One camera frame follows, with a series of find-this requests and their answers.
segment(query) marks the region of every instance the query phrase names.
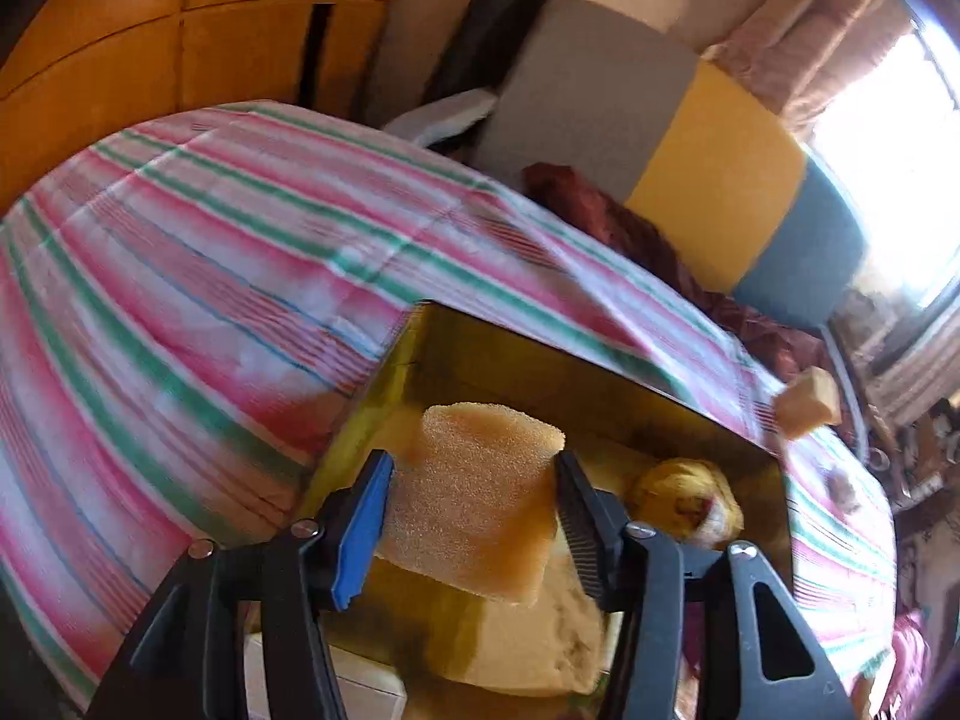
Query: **foam piece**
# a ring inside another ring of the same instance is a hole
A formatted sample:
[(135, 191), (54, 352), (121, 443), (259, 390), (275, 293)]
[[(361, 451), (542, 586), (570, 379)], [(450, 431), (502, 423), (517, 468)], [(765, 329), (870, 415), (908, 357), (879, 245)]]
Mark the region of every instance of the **foam piece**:
[(382, 557), (467, 592), (536, 602), (557, 530), (563, 433), (506, 406), (432, 406), (397, 458)]
[(473, 599), (435, 611), (426, 664), (439, 676), (521, 696), (589, 695), (604, 662), (603, 614), (558, 538), (536, 603)]
[(776, 426), (787, 440), (805, 436), (821, 425), (840, 422), (840, 392), (832, 375), (808, 367), (774, 398)]

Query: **bright window light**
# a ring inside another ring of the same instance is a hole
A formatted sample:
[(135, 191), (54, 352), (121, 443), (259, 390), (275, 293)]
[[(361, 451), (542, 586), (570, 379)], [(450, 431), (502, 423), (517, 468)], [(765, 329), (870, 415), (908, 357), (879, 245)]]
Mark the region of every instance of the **bright window light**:
[(811, 146), (850, 192), (872, 261), (928, 305), (960, 266), (960, 112), (915, 34), (837, 95)]

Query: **sponge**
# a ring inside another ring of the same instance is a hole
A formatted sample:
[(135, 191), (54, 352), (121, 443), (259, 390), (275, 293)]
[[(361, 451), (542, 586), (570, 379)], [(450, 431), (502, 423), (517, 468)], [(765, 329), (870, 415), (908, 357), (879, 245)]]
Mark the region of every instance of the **sponge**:
[(472, 598), (435, 608), (426, 664), (435, 674), (498, 693), (587, 695), (604, 658), (603, 614), (584, 595), (568, 546), (557, 539), (530, 608)]
[(808, 367), (774, 398), (774, 418), (787, 440), (798, 439), (821, 425), (841, 420), (840, 392), (832, 375)]
[(432, 406), (397, 458), (379, 552), (487, 598), (536, 602), (557, 530), (563, 433), (506, 406)]

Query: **bed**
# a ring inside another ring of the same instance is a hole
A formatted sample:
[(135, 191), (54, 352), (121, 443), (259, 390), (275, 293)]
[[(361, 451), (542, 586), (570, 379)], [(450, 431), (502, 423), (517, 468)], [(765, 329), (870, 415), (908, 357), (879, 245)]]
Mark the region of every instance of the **bed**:
[[(795, 596), (849, 688), (889, 648), (880, 485), (829, 429), (784, 451), (781, 387), (646, 271), (478, 172), (280, 103), (95, 143), (0, 227), (0, 577), (85, 707), (198, 536), (284, 524), (349, 397), (432, 298), (654, 386), (781, 457)], [(860, 508), (830, 502), (841, 466)]]

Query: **white box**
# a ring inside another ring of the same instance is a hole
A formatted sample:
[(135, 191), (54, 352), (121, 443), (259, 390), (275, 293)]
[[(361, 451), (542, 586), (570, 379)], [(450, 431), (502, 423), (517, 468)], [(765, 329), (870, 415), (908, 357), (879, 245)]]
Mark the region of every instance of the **white box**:
[[(336, 647), (330, 647), (330, 658), (349, 720), (400, 720), (407, 692), (394, 669)], [(259, 634), (247, 637), (243, 669), (251, 720), (269, 720), (263, 640)]]

